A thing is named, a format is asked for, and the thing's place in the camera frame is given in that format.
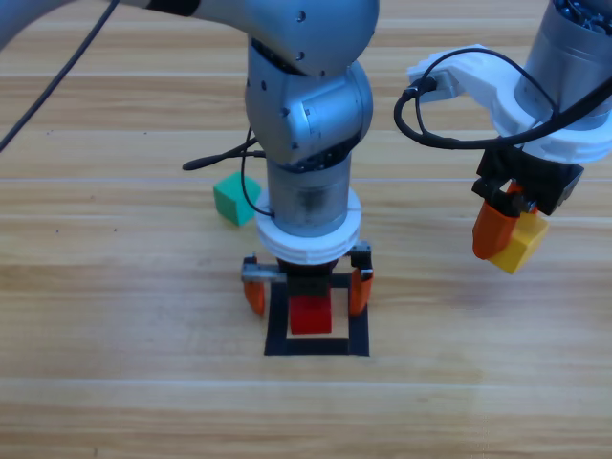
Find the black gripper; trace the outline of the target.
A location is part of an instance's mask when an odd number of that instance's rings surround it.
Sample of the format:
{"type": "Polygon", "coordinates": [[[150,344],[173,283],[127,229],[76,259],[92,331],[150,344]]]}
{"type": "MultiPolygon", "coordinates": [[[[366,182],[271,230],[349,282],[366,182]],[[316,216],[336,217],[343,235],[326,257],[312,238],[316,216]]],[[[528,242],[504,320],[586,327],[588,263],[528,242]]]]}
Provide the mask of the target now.
{"type": "Polygon", "coordinates": [[[348,312],[350,317],[357,317],[367,306],[374,280],[371,245],[359,241],[344,257],[350,259],[352,273],[334,273],[338,259],[319,265],[297,265],[282,260],[261,264],[255,255],[245,257],[241,270],[245,299],[255,314],[263,316],[264,284],[285,284],[289,297],[323,297],[327,288],[350,288],[348,312]]]}
{"type": "Polygon", "coordinates": [[[552,214],[576,187],[584,168],[543,160],[514,146],[487,149],[472,191],[482,197],[472,251],[489,259],[508,244],[521,213],[552,214]]]}

